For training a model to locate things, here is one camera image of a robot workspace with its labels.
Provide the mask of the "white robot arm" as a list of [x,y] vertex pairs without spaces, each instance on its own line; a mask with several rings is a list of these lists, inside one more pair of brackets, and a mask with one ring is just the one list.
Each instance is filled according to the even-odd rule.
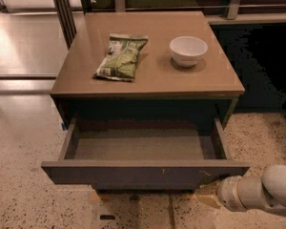
[[271,165],[261,176],[233,176],[196,190],[197,199],[231,212],[261,210],[286,217],[286,165]]

